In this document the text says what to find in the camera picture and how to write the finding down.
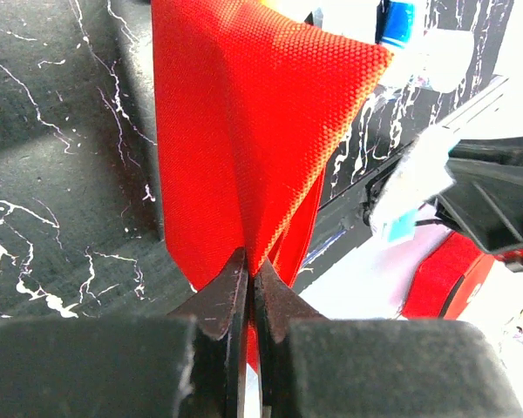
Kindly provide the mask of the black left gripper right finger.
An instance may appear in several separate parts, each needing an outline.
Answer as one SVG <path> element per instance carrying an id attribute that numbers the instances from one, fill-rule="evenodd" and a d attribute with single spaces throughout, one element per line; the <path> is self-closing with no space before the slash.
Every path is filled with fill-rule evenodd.
<path id="1" fill-rule="evenodd" d="M 521 417 L 498 355 L 456 320 L 331 320 L 270 263 L 253 281 L 264 417 Z"/>

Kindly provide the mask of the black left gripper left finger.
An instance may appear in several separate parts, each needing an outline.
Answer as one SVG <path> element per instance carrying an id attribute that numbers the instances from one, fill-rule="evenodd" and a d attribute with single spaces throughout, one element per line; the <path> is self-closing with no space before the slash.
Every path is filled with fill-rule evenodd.
<path id="1" fill-rule="evenodd" d="M 156 316 L 0 322 L 0 417 L 241 417 L 248 263 Z"/>

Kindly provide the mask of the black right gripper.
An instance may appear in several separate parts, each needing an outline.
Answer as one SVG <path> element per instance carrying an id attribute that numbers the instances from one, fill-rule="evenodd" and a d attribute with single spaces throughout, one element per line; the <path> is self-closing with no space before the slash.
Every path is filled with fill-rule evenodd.
<path id="1" fill-rule="evenodd" d="M 463 139 L 447 169 L 455 183 L 436 197 L 438 220 L 523 272 L 523 137 Z"/>

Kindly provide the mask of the red first aid kit pouch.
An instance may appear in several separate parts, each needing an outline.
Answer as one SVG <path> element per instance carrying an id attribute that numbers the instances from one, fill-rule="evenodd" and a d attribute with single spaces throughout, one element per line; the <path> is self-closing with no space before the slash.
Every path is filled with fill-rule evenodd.
<path id="1" fill-rule="evenodd" d="M 152 4 L 167 250 L 196 289 L 235 249 L 292 285 L 325 168 L 393 55 L 260 1 Z"/>

